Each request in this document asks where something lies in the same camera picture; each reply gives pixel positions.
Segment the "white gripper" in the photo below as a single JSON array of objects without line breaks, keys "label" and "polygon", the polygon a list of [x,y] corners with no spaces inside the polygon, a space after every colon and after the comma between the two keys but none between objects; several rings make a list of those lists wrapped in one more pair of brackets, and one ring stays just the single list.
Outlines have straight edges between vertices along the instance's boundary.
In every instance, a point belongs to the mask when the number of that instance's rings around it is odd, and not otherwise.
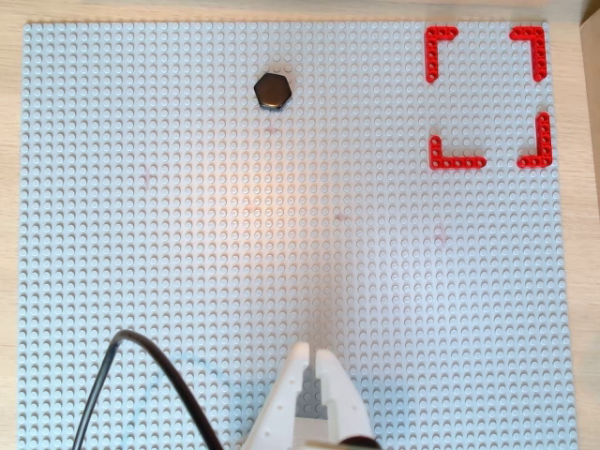
[{"label": "white gripper", "polygon": [[[295,343],[252,426],[243,449],[291,449],[296,401],[302,391],[309,363],[309,345]],[[316,354],[316,375],[321,382],[322,405],[327,409],[331,442],[308,440],[297,450],[381,450],[374,435],[364,400],[335,355],[328,350]]]}]

